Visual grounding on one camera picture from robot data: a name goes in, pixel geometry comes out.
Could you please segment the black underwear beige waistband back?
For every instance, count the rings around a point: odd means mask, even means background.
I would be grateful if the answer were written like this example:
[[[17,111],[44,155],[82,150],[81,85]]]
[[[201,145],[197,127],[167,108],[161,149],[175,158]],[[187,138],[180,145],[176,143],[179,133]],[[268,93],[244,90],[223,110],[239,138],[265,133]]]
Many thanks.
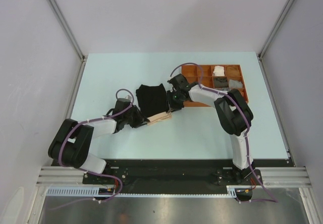
[[[148,119],[149,126],[172,118],[163,84],[140,85],[136,90],[136,97],[142,114]]]

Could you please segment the grey striped boxer underwear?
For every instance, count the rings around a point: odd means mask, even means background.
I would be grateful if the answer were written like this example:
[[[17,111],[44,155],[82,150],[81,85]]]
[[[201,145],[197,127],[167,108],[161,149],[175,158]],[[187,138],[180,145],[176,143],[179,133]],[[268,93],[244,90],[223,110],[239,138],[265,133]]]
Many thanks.
[[[220,91],[230,91],[231,89],[229,87],[225,87],[225,88],[217,88],[217,90],[220,90]]]

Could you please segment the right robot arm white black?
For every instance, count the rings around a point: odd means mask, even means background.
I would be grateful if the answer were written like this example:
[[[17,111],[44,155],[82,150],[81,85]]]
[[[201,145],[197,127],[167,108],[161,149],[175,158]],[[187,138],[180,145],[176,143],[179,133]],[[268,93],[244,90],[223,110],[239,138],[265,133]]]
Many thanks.
[[[223,130],[231,135],[233,149],[233,179],[238,184],[245,184],[251,178],[248,169],[253,159],[250,155],[248,133],[253,120],[253,113],[239,90],[220,91],[206,87],[198,82],[189,83],[178,74],[168,83],[172,89],[167,91],[167,100],[171,111],[184,108],[184,102],[198,102],[213,107],[219,117]]]

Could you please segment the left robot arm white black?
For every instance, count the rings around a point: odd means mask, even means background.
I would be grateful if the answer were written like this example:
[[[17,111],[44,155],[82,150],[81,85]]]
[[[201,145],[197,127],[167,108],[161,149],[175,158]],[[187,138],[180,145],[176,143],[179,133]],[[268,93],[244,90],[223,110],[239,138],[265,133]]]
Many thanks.
[[[62,166],[92,172],[94,178],[104,184],[111,179],[112,172],[106,168],[105,160],[89,152],[92,140],[116,134],[126,125],[138,128],[147,123],[149,119],[129,99],[118,98],[115,107],[101,118],[81,123],[65,119],[49,146],[48,156]]]

